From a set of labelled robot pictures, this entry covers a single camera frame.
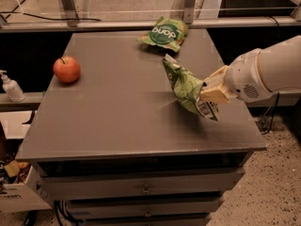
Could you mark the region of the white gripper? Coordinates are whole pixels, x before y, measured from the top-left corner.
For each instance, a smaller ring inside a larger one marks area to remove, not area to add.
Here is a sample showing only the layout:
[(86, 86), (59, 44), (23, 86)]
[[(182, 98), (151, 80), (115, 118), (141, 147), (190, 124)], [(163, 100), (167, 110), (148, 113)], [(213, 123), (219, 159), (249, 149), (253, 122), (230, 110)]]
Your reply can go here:
[(264, 85), (260, 72), (260, 52), (261, 49), (254, 49), (242, 54), (205, 78), (200, 100), (228, 104), (237, 97), (246, 103), (271, 98), (273, 92)]

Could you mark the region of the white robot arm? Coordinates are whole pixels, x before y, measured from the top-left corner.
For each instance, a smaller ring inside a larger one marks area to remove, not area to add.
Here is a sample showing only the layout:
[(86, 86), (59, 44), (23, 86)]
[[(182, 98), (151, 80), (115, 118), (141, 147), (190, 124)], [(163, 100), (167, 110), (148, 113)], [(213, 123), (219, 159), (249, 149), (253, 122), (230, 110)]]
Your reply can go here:
[(301, 36), (236, 57), (207, 77), (199, 99), (227, 104), (232, 98), (253, 103), (281, 91), (301, 89)]

